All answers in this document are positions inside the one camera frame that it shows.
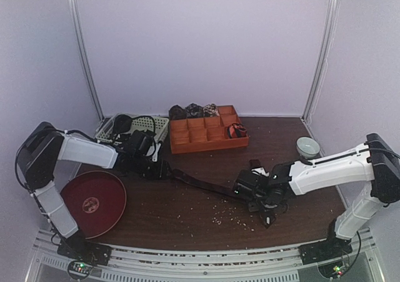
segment white wall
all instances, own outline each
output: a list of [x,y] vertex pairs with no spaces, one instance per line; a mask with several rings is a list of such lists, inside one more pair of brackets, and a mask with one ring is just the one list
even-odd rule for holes
[[[0,0],[0,23],[0,280],[14,282],[42,219],[14,177],[16,150],[41,121],[92,134],[98,120],[67,0]],[[73,168],[59,166],[58,178]]]
[[303,113],[328,0],[77,0],[105,114]]
[[[328,154],[379,133],[400,152],[400,0],[340,0],[328,70],[311,129]],[[342,186],[351,202],[363,183]],[[400,203],[370,223],[388,281],[399,281]]]

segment red tray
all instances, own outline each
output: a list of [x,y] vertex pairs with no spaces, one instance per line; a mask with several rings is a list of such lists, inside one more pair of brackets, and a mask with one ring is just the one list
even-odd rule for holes
[[114,227],[126,206],[123,183],[105,171],[77,176],[62,189],[61,197],[86,239],[98,237]]
[[218,106],[220,116],[170,121],[169,135],[173,154],[241,148],[249,145],[249,136],[229,138],[227,127],[241,123],[235,108]]

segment plastic basket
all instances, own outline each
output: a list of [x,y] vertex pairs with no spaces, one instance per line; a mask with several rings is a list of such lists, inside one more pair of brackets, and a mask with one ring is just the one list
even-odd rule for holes
[[[110,134],[113,130],[114,120],[120,114],[125,114],[132,118],[139,116],[139,115],[128,114],[128,113],[117,113],[96,133],[96,135],[94,137],[100,141],[104,141],[105,143],[110,143],[111,142]],[[154,140],[156,143],[158,143],[159,141],[164,142],[164,140],[168,134],[169,119],[168,118],[160,118],[157,116],[152,116],[152,118],[154,118],[154,121],[156,122],[156,135],[154,137]],[[131,129],[125,134],[132,134],[133,131],[135,131],[135,130],[140,130],[140,131],[151,130],[152,131],[153,130],[153,121],[150,118],[134,119],[132,121]],[[153,150],[154,150],[154,148],[151,147],[149,149],[149,151],[147,152],[147,155],[149,156],[150,154],[152,154]]]

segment brown table surface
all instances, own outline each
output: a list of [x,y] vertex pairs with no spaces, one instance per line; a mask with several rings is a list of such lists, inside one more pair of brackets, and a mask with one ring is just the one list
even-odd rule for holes
[[[298,118],[241,118],[247,148],[163,156],[172,168],[198,179],[232,186],[238,173],[259,159],[266,170],[298,158],[296,140],[308,136]],[[98,169],[83,165],[80,173]],[[151,249],[219,250],[268,248],[326,237],[328,224],[344,211],[335,188],[289,200],[289,210],[266,229],[246,205],[177,181],[148,181],[134,174],[121,177],[126,210],[115,227],[96,238],[101,243]]]

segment metal frame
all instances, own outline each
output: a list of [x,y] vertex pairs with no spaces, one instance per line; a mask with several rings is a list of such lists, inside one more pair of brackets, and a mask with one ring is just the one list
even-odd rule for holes
[[302,119],[305,122],[308,122],[310,120],[311,113],[314,107],[314,102],[317,98],[317,92],[321,87],[324,70],[326,68],[325,67],[326,59],[333,38],[333,31],[335,27],[336,17],[338,15],[338,6],[339,6],[339,0],[329,0],[326,13],[324,34],[321,43],[321,50],[319,52],[317,67],[314,73],[314,80],[312,82],[310,94],[307,99],[306,108],[304,109],[304,113],[302,116]]
[[94,86],[92,72],[91,72],[90,66],[89,66],[88,54],[86,52],[85,44],[83,41],[81,20],[79,18],[79,11],[78,11],[78,2],[77,2],[77,0],[68,0],[68,2],[69,2],[69,8],[71,9],[72,19],[74,21],[76,40],[77,40],[77,44],[78,44],[78,48],[79,48],[79,56],[81,59],[83,73],[86,78],[86,83],[89,88],[90,96],[93,101],[94,107],[96,109],[97,116],[98,116],[99,120],[102,121],[104,119],[104,115],[103,115],[103,111],[101,109],[99,96],[97,94],[96,87]]
[[[377,248],[369,228],[360,230],[361,252],[368,257],[368,266],[375,282],[384,282]],[[51,243],[49,231],[40,230],[34,242],[31,265],[26,282],[37,281],[42,264],[65,270],[70,259],[57,255],[57,245]],[[94,268],[92,279],[109,282],[260,282],[299,281],[299,270],[330,263],[304,266],[298,251],[300,244],[273,248],[226,251],[164,251],[113,246],[108,266]],[[354,257],[359,247],[357,237],[351,242]]]
[[[96,87],[94,85],[94,80],[89,66],[88,54],[86,52],[86,48],[84,45],[81,21],[79,18],[78,1],[77,0],[68,0],[68,1],[69,1],[69,7],[71,9],[72,19],[74,21],[76,39],[79,48],[79,55],[84,75],[86,78],[87,86],[89,88],[90,96],[93,101],[94,107],[96,108],[97,116],[99,117],[99,120],[102,121],[104,119],[104,114],[101,109]],[[305,120],[306,122],[309,121],[309,118],[311,116],[312,108],[314,106],[314,101],[316,99],[316,94],[318,92],[318,89],[321,85],[321,80],[323,78],[323,73],[325,68],[324,65],[326,63],[326,58],[328,55],[331,40],[333,38],[334,23],[338,13],[338,6],[339,6],[338,1],[339,0],[329,0],[328,3],[324,34],[322,36],[321,50],[319,52],[317,66],[314,73],[314,79],[311,85],[306,107],[302,115],[302,119]]]

